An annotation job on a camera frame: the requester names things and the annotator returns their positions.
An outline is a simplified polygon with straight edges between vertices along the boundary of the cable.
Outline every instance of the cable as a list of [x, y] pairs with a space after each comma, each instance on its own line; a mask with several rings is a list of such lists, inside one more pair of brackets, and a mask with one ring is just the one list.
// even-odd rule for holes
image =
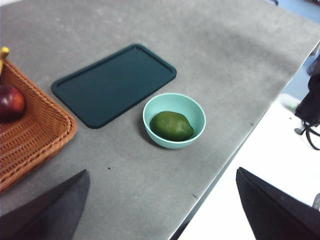
[[311, 145], [311, 147], [313, 147], [315, 150], [320, 150], [320, 148], [317, 148], [313, 142], [311, 141], [311, 137], [310, 137], [310, 132], [316, 136], [320, 137], [320, 133], [317, 133], [316, 131], [314, 131], [313, 129], [311, 129], [312, 127], [317, 127], [320, 124], [320, 121], [314, 123], [314, 124], [307, 124], [306, 121], [303, 121], [303, 126], [304, 129], [301, 131], [300, 135], [302, 136], [305, 132], [305, 136], [306, 139], [308, 140], [309, 144]]

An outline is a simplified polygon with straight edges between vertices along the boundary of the black object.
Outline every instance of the black object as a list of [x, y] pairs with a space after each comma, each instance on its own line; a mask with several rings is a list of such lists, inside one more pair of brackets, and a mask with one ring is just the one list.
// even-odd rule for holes
[[315, 65], [308, 83], [309, 92], [295, 109], [295, 115], [302, 119], [304, 130], [299, 134], [306, 134], [306, 138], [315, 150], [320, 150], [311, 141], [310, 133], [320, 136], [312, 130], [320, 124], [320, 61]]
[[176, 69], [139, 44], [66, 76], [51, 86], [89, 128], [103, 127], [173, 80]]
[[295, 110], [295, 115], [310, 125], [320, 121], [320, 61], [314, 67], [308, 83], [309, 93]]
[[244, 168], [236, 172], [242, 207], [257, 240], [320, 240], [320, 212]]
[[71, 240], [90, 186], [84, 170], [0, 217], [0, 240]]

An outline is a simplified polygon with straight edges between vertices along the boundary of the tray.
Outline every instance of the tray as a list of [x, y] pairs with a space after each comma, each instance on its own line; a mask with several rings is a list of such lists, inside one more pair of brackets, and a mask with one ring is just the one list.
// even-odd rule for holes
[[54, 82], [52, 92], [89, 128], [101, 128], [173, 80], [176, 69], [130, 45]]
[[77, 124], [8, 60], [0, 83], [18, 87], [26, 99], [26, 113], [21, 119], [0, 124], [0, 192], [3, 192], [58, 154], [76, 134]]

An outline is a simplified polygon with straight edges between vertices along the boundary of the teal bowl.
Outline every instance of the teal bowl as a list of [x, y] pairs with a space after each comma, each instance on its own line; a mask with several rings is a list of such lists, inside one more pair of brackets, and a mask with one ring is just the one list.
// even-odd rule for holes
[[[185, 141], [170, 141], [153, 133], [150, 129], [151, 119], [163, 111], [184, 115], [194, 130], [191, 138]], [[206, 127], [206, 115], [202, 107], [190, 97], [179, 93], [163, 93], [151, 98], [144, 106], [142, 118], [150, 138], [167, 149], [180, 149], [189, 146], [204, 132]]]

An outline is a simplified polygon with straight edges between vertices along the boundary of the basket rim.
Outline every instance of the basket rim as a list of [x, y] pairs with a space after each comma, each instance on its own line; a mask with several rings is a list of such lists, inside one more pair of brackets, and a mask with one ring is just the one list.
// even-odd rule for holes
[[41, 90], [35, 83], [31, 81], [23, 72], [21, 72], [11, 61], [6, 59], [4, 61], [4, 66], [17, 76], [28, 88], [41, 98], [42, 101], [47, 102], [58, 114], [60, 114], [67, 123], [66, 130], [59, 137], [55, 138], [52, 142], [43, 146], [39, 151], [32, 154], [24, 162], [17, 165], [13, 170], [3, 174], [0, 178], [0, 184], [2, 185], [4, 181], [12, 177], [14, 174], [19, 172], [26, 165], [32, 163], [35, 159], [41, 158], [41, 162], [46, 158], [53, 155], [55, 152], [59, 151], [66, 143], [68, 143], [76, 134], [77, 123], [72, 115], [70, 115], [65, 109], [63, 109], [57, 102], [55, 102], [47, 93]]

